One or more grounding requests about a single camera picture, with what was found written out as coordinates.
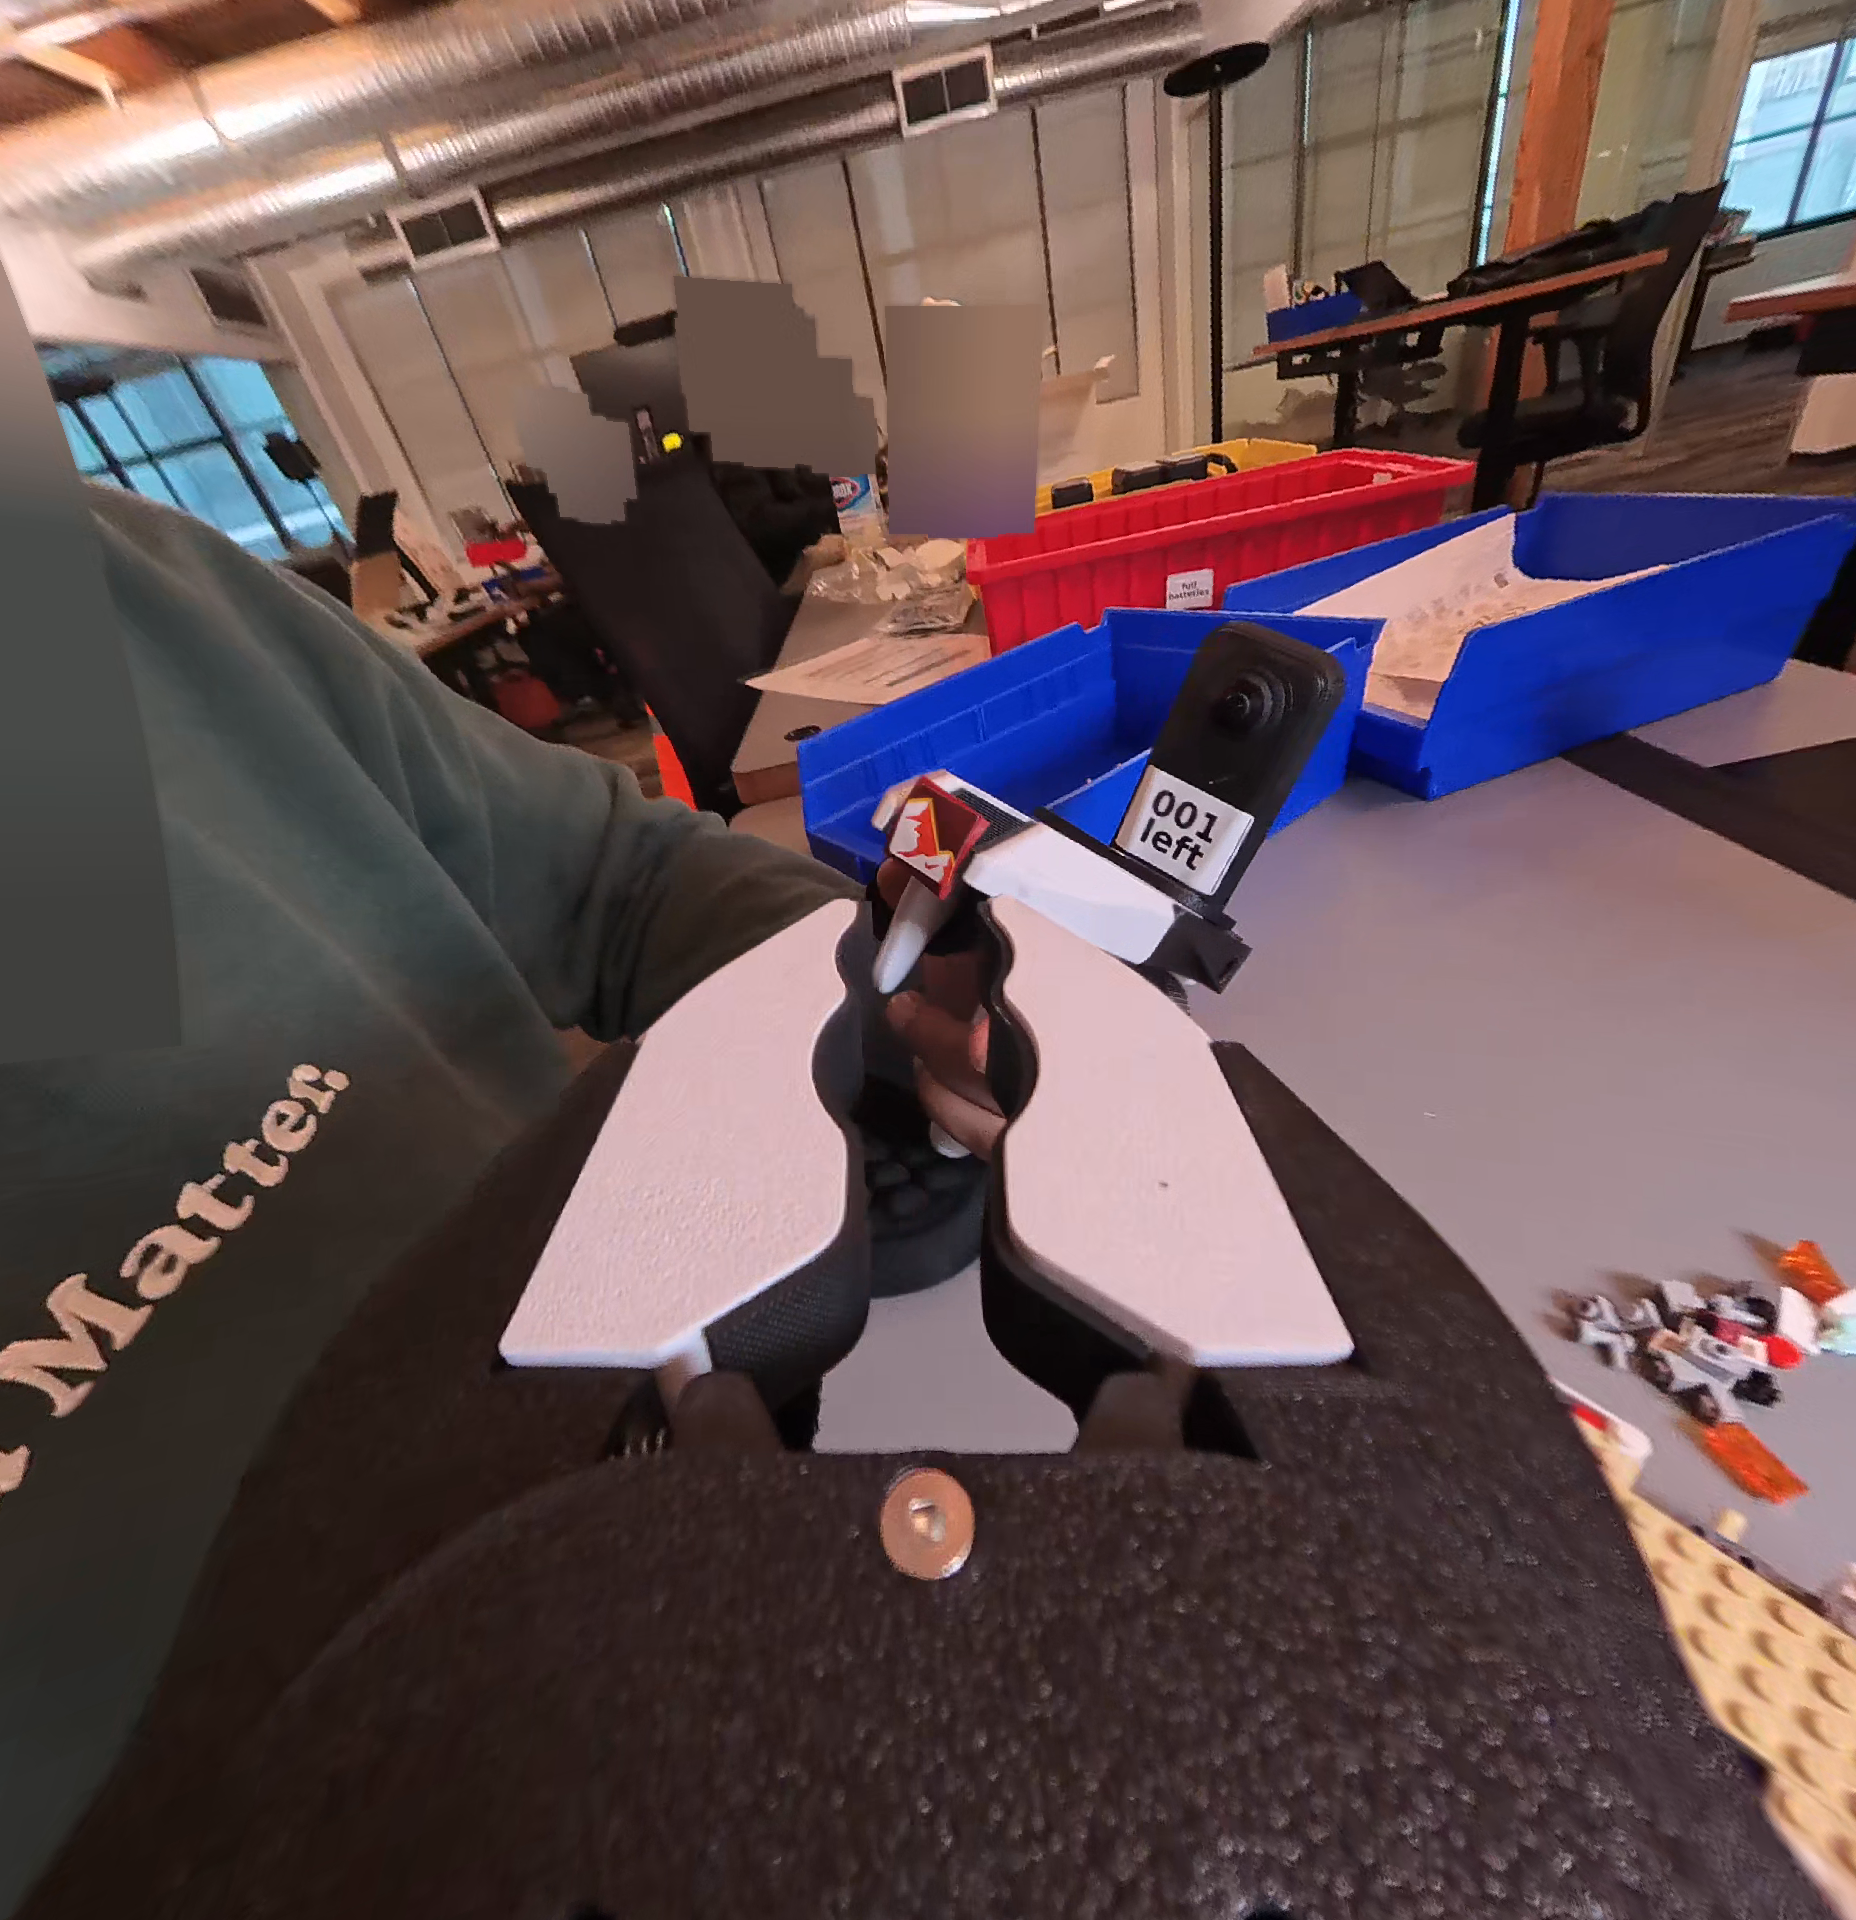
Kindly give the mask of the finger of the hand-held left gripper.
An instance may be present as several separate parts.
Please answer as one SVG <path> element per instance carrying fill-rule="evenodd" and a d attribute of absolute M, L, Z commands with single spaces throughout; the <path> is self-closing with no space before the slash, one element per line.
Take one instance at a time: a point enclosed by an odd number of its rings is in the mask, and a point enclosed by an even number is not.
<path fill-rule="evenodd" d="M 1183 918 L 1169 893 L 1045 823 L 984 833 L 950 893 L 1018 901 L 1117 962 L 1148 962 Z"/>
<path fill-rule="evenodd" d="M 951 772 L 896 781 L 873 802 L 873 829 L 881 842 L 980 842 L 1024 825 L 1022 808 Z"/>

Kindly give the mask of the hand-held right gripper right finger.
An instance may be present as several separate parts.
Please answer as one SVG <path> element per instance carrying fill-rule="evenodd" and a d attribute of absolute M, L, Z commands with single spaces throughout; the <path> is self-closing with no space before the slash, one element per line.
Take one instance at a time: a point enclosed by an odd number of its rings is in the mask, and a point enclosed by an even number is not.
<path fill-rule="evenodd" d="M 1003 900 L 990 1080 L 1012 1260 L 1141 1356 L 1326 1367 L 1353 1342 L 1232 1092 L 1173 996 Z"/>

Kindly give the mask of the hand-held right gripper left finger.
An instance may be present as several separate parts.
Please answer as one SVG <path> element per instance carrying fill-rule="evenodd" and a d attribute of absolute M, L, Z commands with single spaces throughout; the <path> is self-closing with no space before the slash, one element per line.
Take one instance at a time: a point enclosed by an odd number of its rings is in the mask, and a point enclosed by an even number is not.
<path fill-rule="evenodd" d="M 824 1372 L 864 1330 L 864 1011 L 828 900 L 636 1044 L 528 1275 L 514 1371 Z"/>

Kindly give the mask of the wooden top standing desk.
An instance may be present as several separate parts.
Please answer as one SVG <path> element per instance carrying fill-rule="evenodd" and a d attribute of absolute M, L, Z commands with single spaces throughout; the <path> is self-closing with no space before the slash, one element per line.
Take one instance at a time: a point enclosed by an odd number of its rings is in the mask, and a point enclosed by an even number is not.
<path fill-rule="evenodd" d="M 1570 295 L 1625 285 L 1640 274 L 1663 268 L 1666 262 L 1667 253 L 1657 247 L 1595 262 L 1570 274 L 1528 276 L 1459 300 L 1421 300 L 1342 327 L 1321 327 L 1269 342 L 1253 349 L 1247 365 L 1269 365 L 1284 383 L 1331 379 L 1328 446 L 1348 448 L 1353 444 L 1360 369 L 1371 344 L 1393 340 L 1414 344 L 1425 335 L 1436 339 L 1452 327 L 1494 327 L 1484 437 L 1476 452 L 1468 496 L 1468 511 L 1480 512 L 1509 502 L 1509 487 L 1518 467 L 1512 460 L 1516 410 L 1533 326 L 1540 316 L 1550 316 L 1563 308 Z"/>

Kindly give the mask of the red storage bin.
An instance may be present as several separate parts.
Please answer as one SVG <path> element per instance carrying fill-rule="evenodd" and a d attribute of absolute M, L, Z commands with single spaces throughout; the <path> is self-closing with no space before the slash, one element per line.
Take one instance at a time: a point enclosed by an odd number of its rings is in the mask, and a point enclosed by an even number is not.
<path fill-rule="evenodd" d="M 1467 460 L 1338 448 L 1040 516 L 970 542 L 966 579 L 1005 655 L 1109 611 L 1210 613 L 1232 586 L 1431 528 L 1473 483 Z"/>

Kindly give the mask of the white paper sheet in bin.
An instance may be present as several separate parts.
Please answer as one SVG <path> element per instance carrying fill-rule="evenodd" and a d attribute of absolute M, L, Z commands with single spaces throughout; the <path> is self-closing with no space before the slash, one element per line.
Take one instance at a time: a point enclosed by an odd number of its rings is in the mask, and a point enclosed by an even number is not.
<path fill-rule="evenodd" d="M 1314 599 L 1298 613 L 1380 623 L 1364 707 L 1422 724 L 1465 642 L 1478 629 L 1667 570 L 1667 564 L 1657 564 L 1609 579 L 1552 582 L 1521 573 L 1512 549 L 1516 518 L 1501 518 Z"/>

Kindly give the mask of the yellow storage bin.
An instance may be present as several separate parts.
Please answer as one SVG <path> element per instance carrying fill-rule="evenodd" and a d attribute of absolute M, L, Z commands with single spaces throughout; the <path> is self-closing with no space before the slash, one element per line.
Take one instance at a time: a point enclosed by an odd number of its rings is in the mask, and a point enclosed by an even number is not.
<path fill-rule="evenodd" d="M 1035 488 L 1035 516 L 1072 511 L 1107 502 L 1122 492 L 1146 492 L 1158 487 L 1203 483 L 1253 468 L 1309 460 L 1319 452 L 1303 442 L 1230 437 L 1148 458 L 1136 464 L 1104 467 L 1092 474 L 1062 476 Z"/>

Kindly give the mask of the black fabric panel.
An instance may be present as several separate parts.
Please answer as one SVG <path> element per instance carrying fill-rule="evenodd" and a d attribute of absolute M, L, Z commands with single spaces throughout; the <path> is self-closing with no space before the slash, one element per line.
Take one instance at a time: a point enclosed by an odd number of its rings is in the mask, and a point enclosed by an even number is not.
<path fill-rule="evenodd" d="M 618 522 L 566 518 L 537 540 L 612 665 L 674 747 L 691 800 L 732 817 L 730 761 L 759 706 L 750 685 L 780 657 L 797 603 L 719 497 L 699 452 L 637 468 Z"/>

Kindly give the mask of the black floor lamp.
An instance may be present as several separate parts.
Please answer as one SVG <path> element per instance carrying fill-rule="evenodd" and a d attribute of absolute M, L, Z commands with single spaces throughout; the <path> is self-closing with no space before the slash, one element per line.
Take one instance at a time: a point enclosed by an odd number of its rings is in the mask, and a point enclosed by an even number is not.
<path fill-rule="evenodd" d="M 1166 101 L 1201 107 L 1206 154 L 1206 430 L 1209 441 L 1223 441 L 1225 371 L 1229 371 L 1229 164 L 1225 107 L 1234 87 L 1247 82 L 1269 59 L 1269 45 L 1242 41 L 1200 54 L 1171 68 L 1160 93 Z"/>

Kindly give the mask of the cluttered wooden table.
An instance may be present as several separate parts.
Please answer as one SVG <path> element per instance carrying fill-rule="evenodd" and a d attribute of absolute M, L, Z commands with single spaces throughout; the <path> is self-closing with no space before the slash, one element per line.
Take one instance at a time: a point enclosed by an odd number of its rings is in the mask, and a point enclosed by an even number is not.
<path fill-rule="evenodd" d="M 348 608 L 422 658 L 514 635 L 562 595 L 521 522 L 475 506 L 453 509 L 449 523 L 451 544 L 430 544 L 398 492 L 362 492 L 350 522 Z"/>

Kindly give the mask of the orange transparent studded brick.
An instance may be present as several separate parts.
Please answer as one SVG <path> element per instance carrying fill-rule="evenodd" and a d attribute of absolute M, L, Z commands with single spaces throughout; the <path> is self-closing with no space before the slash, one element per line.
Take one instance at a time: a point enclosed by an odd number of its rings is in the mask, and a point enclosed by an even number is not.
<path fill-rule="evenodd" d="M 1810 1494 L 1805 1479 L 1789 1470 L 1746 1423 L 1694 1420 L 1689 1426 L 1701 1452 L 1740 1494 L 1767 1504 L 1786 1504 Z"/>

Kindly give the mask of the tan and dark red brick model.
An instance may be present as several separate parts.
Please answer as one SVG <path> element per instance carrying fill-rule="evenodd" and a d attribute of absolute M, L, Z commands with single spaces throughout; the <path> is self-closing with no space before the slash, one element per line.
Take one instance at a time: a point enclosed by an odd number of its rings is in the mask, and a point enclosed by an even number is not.
<path fill-rule="evenodd" d="M 1836 1916 L 1856 1916 L 1856 1640 L 1740 1554 L 1740 1517 L 1694 1530 L 1635 1483 L 1646 1437 L 1550 1382 L 1606 1479 L 1687 1680 L 1762 1775 L 1773 1830 Z"/>

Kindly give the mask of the large office window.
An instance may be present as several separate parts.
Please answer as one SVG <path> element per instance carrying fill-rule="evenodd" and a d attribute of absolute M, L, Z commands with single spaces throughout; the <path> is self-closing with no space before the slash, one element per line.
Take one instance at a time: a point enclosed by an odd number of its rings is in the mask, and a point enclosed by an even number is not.
<path fill-rule="evenodd" d="M 266 363 L 94 344 L 35 355 L 81 479 L 169 506 L 265 562 L 344 544 Z"/>

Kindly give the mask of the silver air duct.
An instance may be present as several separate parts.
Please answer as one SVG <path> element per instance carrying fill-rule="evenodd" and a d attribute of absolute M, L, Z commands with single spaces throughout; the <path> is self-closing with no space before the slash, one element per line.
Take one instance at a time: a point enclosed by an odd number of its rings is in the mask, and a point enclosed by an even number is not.
<path fill-rule="evenodd" d="M 663 201 L 812 158 L 902 138 L 893 68 L 991 46 L 999 109 L 1034 107 L 1160 73 L 1242 41 L 1269 43 L 1314 5 L 924 5 L 932 29 L 902 54 L 683 104 L 699 84 L 735 82 L 740 62 L 694 67 L 664 111 L 658 84 L 569 84 L 514 109 L 460 109 L 422 127 L 358 138 L 138 211 L 36 219 L 63 228 L 91 283 L 155 264 L 203 262 L 292 243 L 386 215 L 398 203 L 486 196 L 512 238 L 560 219 Z"/>
<path fill-rule="evenodd" d="M 124 109 L 76 109 L 0 138 L 0 215 L 138 211 L 270 164 L 429 125 L 514 109 L 569 84 L 674 84 L 738 59 L 735 82 L 683 104 L 907 51 L 924 5 L 494 2 L 442 5 L 221 62 Z"/>

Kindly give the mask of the office window with dark frame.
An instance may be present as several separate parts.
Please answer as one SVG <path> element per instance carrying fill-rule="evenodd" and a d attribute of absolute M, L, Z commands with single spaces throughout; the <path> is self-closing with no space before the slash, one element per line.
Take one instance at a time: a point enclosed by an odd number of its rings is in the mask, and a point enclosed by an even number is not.
<path fill-rule="evenodd" d="M 1856 215 L 1856 8 L 1797 13 L 1757 34 L 1723 207 L 1757 238 Z"/>

